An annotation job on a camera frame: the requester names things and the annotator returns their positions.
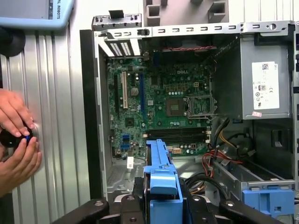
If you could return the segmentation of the person left hand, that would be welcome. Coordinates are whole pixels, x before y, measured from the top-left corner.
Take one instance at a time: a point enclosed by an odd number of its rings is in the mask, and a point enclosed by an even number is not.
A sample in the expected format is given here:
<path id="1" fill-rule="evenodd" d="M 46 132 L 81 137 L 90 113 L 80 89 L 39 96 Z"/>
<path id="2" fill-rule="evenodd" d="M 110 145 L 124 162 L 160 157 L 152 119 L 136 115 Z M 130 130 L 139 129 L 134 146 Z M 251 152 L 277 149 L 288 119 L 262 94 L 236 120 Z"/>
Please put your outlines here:
<path id="1" fill-rule="evenodd" d="M 28 136 L 33 129 L 33 117 L 23 100 L 14 92 L 0 90 L 0 125 L 13 136 Z"/>

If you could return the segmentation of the person right hand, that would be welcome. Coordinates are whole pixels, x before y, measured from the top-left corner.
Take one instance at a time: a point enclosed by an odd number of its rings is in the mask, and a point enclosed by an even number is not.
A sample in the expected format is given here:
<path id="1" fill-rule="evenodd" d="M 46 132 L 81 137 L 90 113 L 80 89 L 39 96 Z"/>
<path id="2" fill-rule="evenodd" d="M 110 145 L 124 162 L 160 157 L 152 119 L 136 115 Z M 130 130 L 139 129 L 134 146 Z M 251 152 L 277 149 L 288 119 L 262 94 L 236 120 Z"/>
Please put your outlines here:
<path id="1" fill-rule="evenodd" d="M 0 196 L 11 192 L 30 178 L 39 169 L 41 161 L 42 153 L 37 138 L 31 138 L 29 143 L 22 139 L 14 154 L 0 163 Z"/>

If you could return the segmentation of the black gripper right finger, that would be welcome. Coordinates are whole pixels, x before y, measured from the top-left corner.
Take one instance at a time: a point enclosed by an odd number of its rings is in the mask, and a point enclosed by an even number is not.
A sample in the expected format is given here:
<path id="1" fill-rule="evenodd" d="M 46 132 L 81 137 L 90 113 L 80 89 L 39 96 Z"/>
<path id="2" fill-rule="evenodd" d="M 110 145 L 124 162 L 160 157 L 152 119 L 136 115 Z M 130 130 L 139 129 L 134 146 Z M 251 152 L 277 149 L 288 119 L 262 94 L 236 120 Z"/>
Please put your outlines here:
<path id="1" fill-rule="evenodd" d="M 280 224 L 281 221 L 266 215 L 241 201 L 228 197 L 224 188 L 217 182 L 212 183 L 222 199 L 215 209 L 203 197 L 195 200 L 186 184 L 186 215 L 192 224 Z"/>

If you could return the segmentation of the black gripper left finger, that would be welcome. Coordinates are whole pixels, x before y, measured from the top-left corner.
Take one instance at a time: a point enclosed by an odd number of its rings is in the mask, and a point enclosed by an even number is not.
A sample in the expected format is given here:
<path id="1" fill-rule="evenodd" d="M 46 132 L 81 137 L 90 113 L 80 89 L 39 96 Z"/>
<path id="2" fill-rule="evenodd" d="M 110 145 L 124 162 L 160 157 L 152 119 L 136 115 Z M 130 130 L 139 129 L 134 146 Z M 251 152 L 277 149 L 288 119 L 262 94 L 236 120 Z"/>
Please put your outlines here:
<path id="1" fill-rule="evenodd" d="M 132 194 L 118 195 L 112 204 L 92 199 L 54 221 L 54 224 L 142 224 L 143 178 L 136 177 Z"/>

